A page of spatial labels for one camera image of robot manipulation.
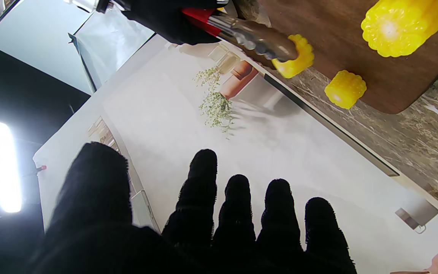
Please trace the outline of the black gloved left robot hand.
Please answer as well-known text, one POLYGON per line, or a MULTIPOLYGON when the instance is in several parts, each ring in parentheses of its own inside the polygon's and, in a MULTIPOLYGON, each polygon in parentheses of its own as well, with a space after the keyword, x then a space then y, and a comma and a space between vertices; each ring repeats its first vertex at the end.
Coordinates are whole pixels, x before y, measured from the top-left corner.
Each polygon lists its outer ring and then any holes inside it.
POLYGON ((85 144, 71 164, 30 274, 355 274, 331 204, 305 206, 306 249, 290 184, 269 183, 255 235, 248 178, 225 187, 214 227, 217 155, 198 151, 162 232, 132 223, 128 161, 113 148, 85 144))

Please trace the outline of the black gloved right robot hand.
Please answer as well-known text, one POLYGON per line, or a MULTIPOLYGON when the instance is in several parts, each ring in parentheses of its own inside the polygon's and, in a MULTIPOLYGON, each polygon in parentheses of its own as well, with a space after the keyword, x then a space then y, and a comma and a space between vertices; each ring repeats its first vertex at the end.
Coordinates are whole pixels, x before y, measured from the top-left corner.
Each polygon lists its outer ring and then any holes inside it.
POLYGON ((219 39, 193 25, 184 8, 217 9, 227 0, 122 0, 122 14, 176 45, 215 43, 219 39))

